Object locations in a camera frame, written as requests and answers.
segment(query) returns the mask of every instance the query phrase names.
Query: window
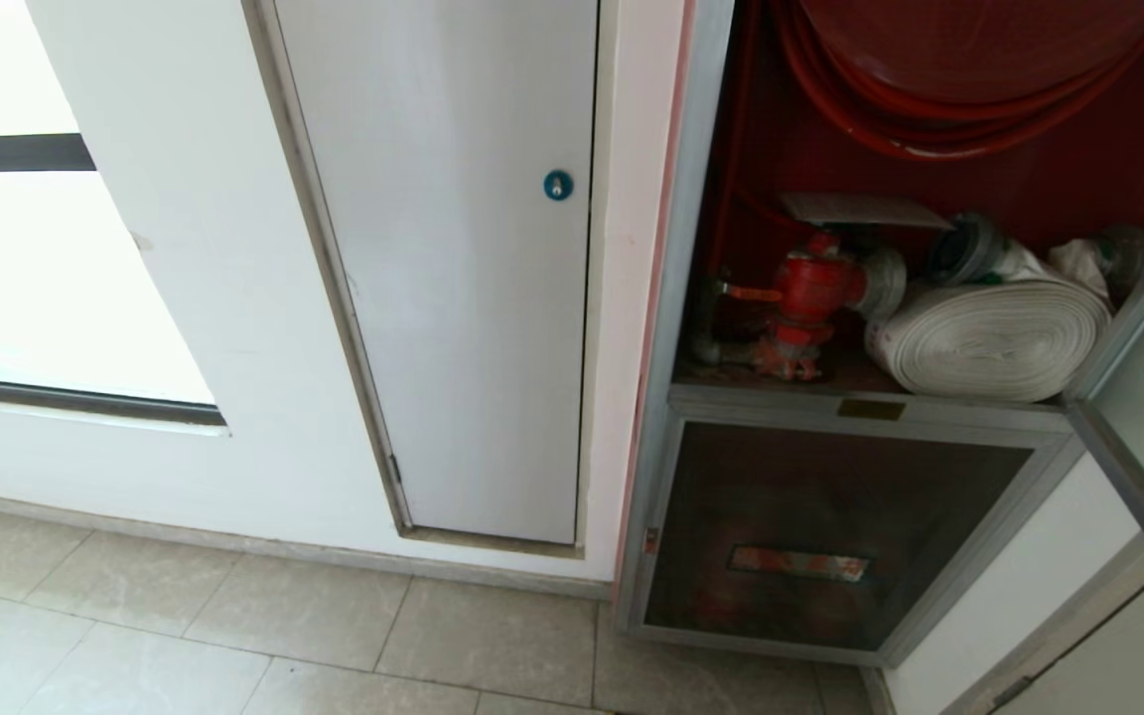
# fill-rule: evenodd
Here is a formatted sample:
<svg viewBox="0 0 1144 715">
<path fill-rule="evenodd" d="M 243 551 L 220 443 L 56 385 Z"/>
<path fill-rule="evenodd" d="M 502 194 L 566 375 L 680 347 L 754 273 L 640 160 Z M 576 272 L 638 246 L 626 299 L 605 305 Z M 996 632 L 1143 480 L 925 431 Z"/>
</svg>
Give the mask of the window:
<svg viewBox="0 0 1144 715">
<path fill-rule="evenodd" d="M 222 423 L 23 0 L 0 0 L 0 399 Z"/>
</svg>

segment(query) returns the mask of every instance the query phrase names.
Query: brown panel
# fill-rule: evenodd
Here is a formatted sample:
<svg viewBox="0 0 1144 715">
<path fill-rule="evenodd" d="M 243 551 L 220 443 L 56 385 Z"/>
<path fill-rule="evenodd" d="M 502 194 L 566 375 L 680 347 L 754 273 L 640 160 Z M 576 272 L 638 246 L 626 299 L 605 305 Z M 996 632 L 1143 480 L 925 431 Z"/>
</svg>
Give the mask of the brown panel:
<svg viewBox="0 0 1144 715">
<path fill-rule="evenodd" d="M 645 621 L 875 651 L 1031 453 L 690 422 Z M 742 570 L 737 546 L 869 564 L 853 583 Z"/>
</svg>

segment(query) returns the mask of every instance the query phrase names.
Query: door hinge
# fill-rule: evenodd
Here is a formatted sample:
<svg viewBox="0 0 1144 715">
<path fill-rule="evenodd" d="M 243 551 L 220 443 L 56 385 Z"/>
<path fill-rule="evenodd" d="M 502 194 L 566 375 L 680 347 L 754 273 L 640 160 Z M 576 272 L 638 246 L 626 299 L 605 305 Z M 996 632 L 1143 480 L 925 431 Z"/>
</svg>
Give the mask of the door hinge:
<svg viewBox="0 0 1144 715">
<path fill-rule="evenodd" d="M 1018 678 L 1011 686 L 1004 689 L 1004 692 L 1000 693 L 1000 696 L 991 700 L 991 709 L 995 710 L 998 709 L 998 707 L 1004 707 L 1010 701 L 1012 701 L 1015 697 L 1022 696 L 1022 691 L 1025 691 L 1025 689 L 1031 688 L 1031 683 L 1034 682 L 1035 681 L 1032 681 L 1026 675 L 1022 675 L 1022 677 Z"/>
<path fill-rule="evenodd" d="M 643 553 L 652 555 L 657 551 L 659 551 L 659 529 L 648 526 L 648 531 L 643 533 Z"/>
</svg>

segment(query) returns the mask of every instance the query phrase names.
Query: tile floor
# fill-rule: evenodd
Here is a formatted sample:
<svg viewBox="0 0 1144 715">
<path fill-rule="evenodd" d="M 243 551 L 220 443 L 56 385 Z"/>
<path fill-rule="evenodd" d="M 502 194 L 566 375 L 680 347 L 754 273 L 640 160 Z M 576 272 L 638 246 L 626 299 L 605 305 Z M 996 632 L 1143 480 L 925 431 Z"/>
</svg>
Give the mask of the tile floor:
<svg viewBox="0 0 1144 715">
<path fill-rule="evenodd" d="M 621 638 L 609 610 L 0 515 L 0 714 L 871 713 L 853 668 Z"/>
</svg>

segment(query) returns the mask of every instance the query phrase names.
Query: white fire hose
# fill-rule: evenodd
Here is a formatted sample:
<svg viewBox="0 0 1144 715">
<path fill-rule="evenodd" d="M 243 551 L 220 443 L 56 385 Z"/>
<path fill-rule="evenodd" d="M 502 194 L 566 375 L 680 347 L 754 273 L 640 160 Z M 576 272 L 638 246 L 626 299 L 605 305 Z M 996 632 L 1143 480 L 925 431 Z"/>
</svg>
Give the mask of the white fire hose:
<svg viewBox="0 0 1144 715">
<path fill-rule="evenodd" d="M 914 286 L 898 312 L 868 323 L 868 355 L 917 395 L 1039 403 L 1062 392 L 1110 309 L 1026 249 L 1016 253 L 1000 285 Z"/>
</svg>

